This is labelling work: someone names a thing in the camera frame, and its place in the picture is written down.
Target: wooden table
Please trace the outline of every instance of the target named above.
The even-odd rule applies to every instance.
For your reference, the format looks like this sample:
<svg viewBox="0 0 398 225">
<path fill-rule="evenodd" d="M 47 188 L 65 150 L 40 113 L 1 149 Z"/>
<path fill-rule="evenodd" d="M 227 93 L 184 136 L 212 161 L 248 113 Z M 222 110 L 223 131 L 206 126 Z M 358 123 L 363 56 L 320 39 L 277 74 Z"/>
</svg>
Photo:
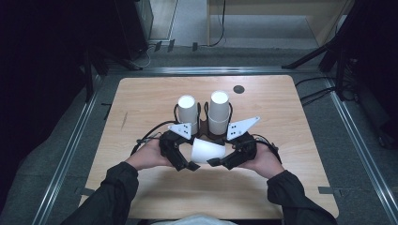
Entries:
<svg viewBox="0 0 398 225">
<path fill-rule="evenodd" d="M 318 45 L 322 46 L 353 3 L 354 0 L 228 0 L 225 15 L 303 15 Z M 222 4 L 223 0 L 207 0 L 207 45 L 210 44 L 210 16 L 222 15 Z"/>
<path fill-rule="evenodd" d="M 242 85 L 245 92 L 234 93 L 236 85 Z M 329 181 L 296 88 L 286 75 L 122 80 L 86 187 L 97 189 L 106 171 L 130 155 L 137 139 L 157 124 L 173 120 L 179 97 L 192 95 L 203 106 L 215 90 L 229 94 L 234 106 L 231 122 L 261 117 L 249 132 L 263 135 L 279 146 L 284 167 L 298 176 L 307 196 L 337 217 L 333 195 L 318 191 L 318 187 L 329 187 Z M 190 160 L 191 146 L 182 144 L 180 150 Z M 283 217 L 281 207 L 267 200 L 267 180 L 245 169 L 228 171 L 202 165 L 196 172 L 177 172 L 158 167 L 141 171 L 139 182 L 130 218 L 183 218 L 194 214 L 230 219 Z"/>
</svg>

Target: person's left hand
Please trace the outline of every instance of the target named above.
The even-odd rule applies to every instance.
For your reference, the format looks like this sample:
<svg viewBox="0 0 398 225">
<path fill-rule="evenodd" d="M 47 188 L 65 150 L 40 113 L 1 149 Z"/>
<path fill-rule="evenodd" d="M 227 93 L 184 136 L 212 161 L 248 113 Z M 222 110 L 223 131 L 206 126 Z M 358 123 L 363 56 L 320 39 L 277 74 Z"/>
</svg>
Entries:
<svg viewBox="0 0 398 225">
<path fill-rule="evenodd" d="M 126 159 L 126 162 L 133 166 L 137 171 L 149 169 L 157 166 L 170 166 L 172 164 L 161 155 L 159 140 L 153 139 L 142 146 L 136 153 Z"/>
</svg>

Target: black sleeve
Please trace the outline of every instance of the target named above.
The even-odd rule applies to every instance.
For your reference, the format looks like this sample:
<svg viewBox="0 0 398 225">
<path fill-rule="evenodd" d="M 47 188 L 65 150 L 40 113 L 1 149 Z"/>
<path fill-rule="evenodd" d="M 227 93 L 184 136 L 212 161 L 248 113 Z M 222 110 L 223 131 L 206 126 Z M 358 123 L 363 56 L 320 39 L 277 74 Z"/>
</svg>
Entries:
<svg viewBox="0 0 398 225">
<path fill-rule="evenodd" d="M 62 224 L 126 224 L 138 188 L 138 172 L 127 162 L 109 169 L 100 187 Z"/>
<path fill-rule="evenodd" d="M 305 196 L 304 187 L 291 172 L 281 172 L 267 184 L 268 200 L 282 206 L 285 225 L 337 224 L 332 214 Z"/>
</svg>

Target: paper cup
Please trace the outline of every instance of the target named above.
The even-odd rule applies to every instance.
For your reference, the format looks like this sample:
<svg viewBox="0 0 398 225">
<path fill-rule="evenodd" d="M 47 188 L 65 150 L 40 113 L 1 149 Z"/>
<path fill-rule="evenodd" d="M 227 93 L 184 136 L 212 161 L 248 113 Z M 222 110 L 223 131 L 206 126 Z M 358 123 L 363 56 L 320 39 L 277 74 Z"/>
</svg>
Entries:
<svg viewBox="0 0 398 225">
<path fill-rule="evenodd" d="M 223 91 L 215 91 L 211 94 L 208 116 L 217 122 L 229 117 L 229 97 Z"/>
<path fill-rule="evenodd" d="M 228 128 L 228 120 L 229 118 L 219 122 L 213 120 L 210 116 L 208 118 L 208 129 L 210 130 L 211 133 L 215 135 L 221 135 L 226 132 L 226 129 Z"/>
<path fill-rule="evenodd" d="M 182 96 L 178 100 L 178 122 L 191 123 L 191 134 L 198 130 L 198 109 L 192 96 Z"/>
<path fill-rule="evenodd" d="M 193 141 L 191 161 L 195 163 L 207 163 L 209 159 L 223 158 L 224 156 L 225 146 L 196 138 Z"/>
</svg>

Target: table top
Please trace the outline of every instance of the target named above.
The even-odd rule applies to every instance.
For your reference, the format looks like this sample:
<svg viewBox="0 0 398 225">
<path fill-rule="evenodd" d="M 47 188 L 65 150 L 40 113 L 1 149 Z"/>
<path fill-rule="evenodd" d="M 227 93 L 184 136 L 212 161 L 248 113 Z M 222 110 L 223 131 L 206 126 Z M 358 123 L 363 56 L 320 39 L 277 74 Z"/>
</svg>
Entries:
<svg viewBox="0 0 398 225">
<path fill-rule="evenodd" d="M 234 92 L 241 85 L 242 94 Z M 86 183 L 97 189 L 106 171 L 125 160 L 150 129 L 174 120 L 173 109 L 183 95 L 191 95 L 202 107 L 211 93 L 228 93 L 234 107 L 231 122 L 260 116 L 249 133 L 265 136 L 279 148 L 283 166 L 295 174 L 307 197 L 335 217 L 339 211 L 329 187 L 313 135 L 293 80 L 287 75 L 127 78 L 120 82 Z M 232 152 L 226 145 L 227 154 Z M 191 159 L 191 145 L 181 144 Z M 195 214 L 215 218 L 282 218 L 282 208 L 267 200 L 267 179 L 255 172 L 201 164 L 196 172 L 157 167 L 139 172 L 140 186 L 131 203 L 130 218 L 185 218 Z"/>
</svg>

